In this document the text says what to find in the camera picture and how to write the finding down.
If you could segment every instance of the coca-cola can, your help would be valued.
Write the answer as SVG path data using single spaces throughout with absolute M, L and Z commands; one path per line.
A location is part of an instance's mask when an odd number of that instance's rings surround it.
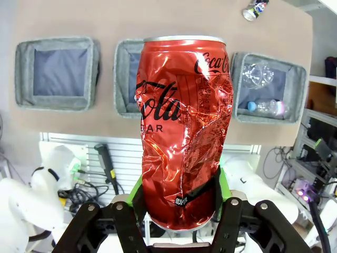
M 215 212 L 214 176 L 232 113 L 226 45 L 210 36 L 144 42 L 135 98 L 146 207 L 163 228 L 196 229 Z

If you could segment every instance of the coca-cola logo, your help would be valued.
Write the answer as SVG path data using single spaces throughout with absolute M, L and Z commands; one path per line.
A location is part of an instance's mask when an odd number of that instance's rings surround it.
M 199 60 L 195 62 L 194 65 L 194 72 L 197 74 L 202 74 L 203 73 L 203 68 L 207 67 L 208 72 L 213 72 L 213 73 L 228 73 L 229 72 L 229 64 L 227 60 L 227 55 L 224 58 L 215 58 L 215 57 L 210 57 L 210 54 L 208 52 L 203 54 L 203 57 L 205 57 L 205 63 L 200 63 Z
M 147 86 L 153 86 L 155 88 L 162 89 L 162 93 L 159 97 L 159 100 L 148 99 L 144 102 L 141 107 L 141 113 L 143 119 L 146 119 L 153 112 L 154 120 L 169 120 L 175 121 L 181 116 L 180 113 L 180 101 L 178 99 L 172 99 L 173 95 L 177 91 L 177 87 L 174 87 L 176 82 L 172 82 L 169 85 L 165 86 L 161 83 L 147 82 L 142 81 L 137 84 L 136 89 L 138 90 L 141 87 L 145 87 L 145 93 L 147 92 Z

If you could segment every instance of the yellow object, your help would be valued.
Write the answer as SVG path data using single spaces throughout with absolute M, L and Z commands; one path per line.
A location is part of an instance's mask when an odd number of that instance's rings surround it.
M 61 202 L 62 206 L 65 207 L 67 199 L 63 199 L 63 198 L 59 198 L 59 199 L 60 199 L 60 202 Z
M 112 178 L 116 178 L 116 174 L 115 174 L 115 170 L 111 170 L 110 171 L 111 177 Z

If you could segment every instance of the bottle cap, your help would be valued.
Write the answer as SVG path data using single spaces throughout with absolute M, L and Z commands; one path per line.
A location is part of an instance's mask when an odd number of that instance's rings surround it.
M 256 109 L 255 102 L 248 102 L 248 111 L 253 112 Z

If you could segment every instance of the red soda can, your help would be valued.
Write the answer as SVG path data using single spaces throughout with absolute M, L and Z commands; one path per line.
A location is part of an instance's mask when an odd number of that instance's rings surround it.
M 195 229 L 215 211 L 214 175 L 232 114 L 226 45 L 210 36 L 144 42 L 135 98 L 146 207 L 163 228 Z

